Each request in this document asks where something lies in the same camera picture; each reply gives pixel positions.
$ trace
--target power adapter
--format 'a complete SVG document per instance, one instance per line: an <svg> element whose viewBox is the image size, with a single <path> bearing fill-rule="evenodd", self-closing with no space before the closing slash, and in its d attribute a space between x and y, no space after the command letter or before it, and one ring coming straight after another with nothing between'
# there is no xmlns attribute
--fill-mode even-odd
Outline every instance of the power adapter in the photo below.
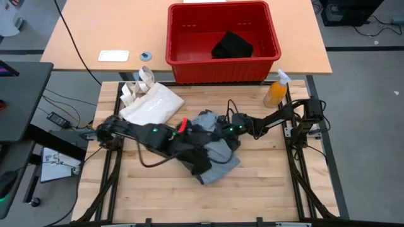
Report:
<svg viewBox="0 0 404 227"><path fill-rule="evenodd" d="M62 129L68 129L70 128L70 121L64 119L63 117L61 117L59 114L52 112L50 113L46 119L50 120L51 122L53 122L55 125L58 125L59 127L61 127Z"/></svg>

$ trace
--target wooden desk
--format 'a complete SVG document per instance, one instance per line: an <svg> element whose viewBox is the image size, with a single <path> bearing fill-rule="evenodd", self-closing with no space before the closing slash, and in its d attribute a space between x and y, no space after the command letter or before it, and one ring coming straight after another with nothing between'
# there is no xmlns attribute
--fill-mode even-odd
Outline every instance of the wooden desk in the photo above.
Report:
<svg viewBox="0 0 404 227"><path fill-rule="evenodd" d="M117 87L117 82L103 83L95 127L113 114ZM304 81L293 81L290 87L293 100L309 97ZM224 114L229 98L240 112L255 117L264 117L276 110L262 104L267 86L176 86L171 89L186 102L168 121L170 125L176 125L185 116L193 118L206 108ZM322 150L319 140L309 139L309 145ZM90 143L87 156L97 149L98 143ZM258 141L250 135L241 136L241 147L235 155L241 159L240 165L219 182L204 186L177 160L156 168L142 167L135 141L125 139L114 222L144 223L146 218L152 218L154 223L253 222L259 216L264 221L298 220L282 127L272 128ZM304 155L313 191L338 215L323 155L309 148L304 150ZM162 159L148 151L143 152L143 156L146 163ZM104 160L105 151L101 151L86 162L73 220L84 213L98 194ZM104 214L109 196L106 198ZM306 197L302 198L307 215Z"/></svg>
<svg viewBox="0 0 404 227"><path fill-rule="evenodd" d="M271 72L331 74L310 0L265 0L269 6L282 50ZM168 7L182 0L69 0L63 15L87 66L93 71L133 72L141 66L171 71L165 61ZM128 50L127 62L99 62L101 50ZM140 60L150 51L153 59ZM47 44L42 62L54 70L84 71L61 19Z"/></svg>

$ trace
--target white spray nozzle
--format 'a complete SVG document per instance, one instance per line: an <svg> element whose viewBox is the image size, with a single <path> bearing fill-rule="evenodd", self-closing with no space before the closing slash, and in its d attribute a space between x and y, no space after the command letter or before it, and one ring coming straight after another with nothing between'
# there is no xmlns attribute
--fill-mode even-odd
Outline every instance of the white spray nozzle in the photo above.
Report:
<svg viewBox="0 0 404 227"><path fill-rule="evenodd" d="M291 81L291 79L288 77L288 75L286 75L286 73L283 72L281 69L278 69L278 75L277 76L280 77L279 83L281 85L286 86L286 84Z"/></svg>

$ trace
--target spray bottle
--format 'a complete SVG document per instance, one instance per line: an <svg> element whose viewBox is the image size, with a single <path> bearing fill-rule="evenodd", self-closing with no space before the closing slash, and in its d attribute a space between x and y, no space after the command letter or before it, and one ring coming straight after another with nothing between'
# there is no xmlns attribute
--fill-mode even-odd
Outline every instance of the spray bottle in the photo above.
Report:
<svg viewBox="0 0 404 227"><path fill-rule="evenodd" d="M274 82L264 97L264 105L268 108L277 107L288 90L287 84L291 79L281 69L278 69L279 81Z"/></svg>

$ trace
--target green led light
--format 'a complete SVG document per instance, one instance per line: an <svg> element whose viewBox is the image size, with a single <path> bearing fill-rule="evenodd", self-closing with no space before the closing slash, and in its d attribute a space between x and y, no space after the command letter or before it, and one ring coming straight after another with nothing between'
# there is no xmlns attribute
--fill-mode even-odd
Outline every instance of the green led light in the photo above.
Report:
<svg viewBox="0 0 404 227"><path fill-rule="evenodd" d="M0 199L0 202L4 202L8 197L8 194L6 196L4 196L3 198Z"/></svg>

